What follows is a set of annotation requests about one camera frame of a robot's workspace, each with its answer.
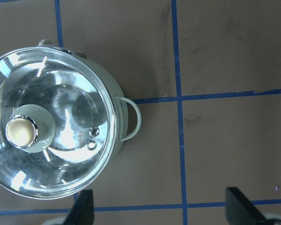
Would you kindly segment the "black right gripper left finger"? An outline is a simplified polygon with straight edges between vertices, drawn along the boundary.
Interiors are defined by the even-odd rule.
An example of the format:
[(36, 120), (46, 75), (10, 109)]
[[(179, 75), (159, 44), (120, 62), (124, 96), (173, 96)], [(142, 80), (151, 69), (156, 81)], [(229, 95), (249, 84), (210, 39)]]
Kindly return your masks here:
[(83, 190), (66, 217), (65, 225), (92, 225), (94, 223), (94, 198), (92, 190)]

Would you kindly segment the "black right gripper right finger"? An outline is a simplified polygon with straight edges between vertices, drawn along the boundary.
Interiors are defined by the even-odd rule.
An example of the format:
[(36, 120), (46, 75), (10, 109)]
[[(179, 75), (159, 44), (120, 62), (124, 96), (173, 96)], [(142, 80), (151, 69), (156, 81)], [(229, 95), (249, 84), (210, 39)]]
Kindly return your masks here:
[(225, 190), (225, 217), (229, 225), (263, 225), (267, 221), (237, 187)]

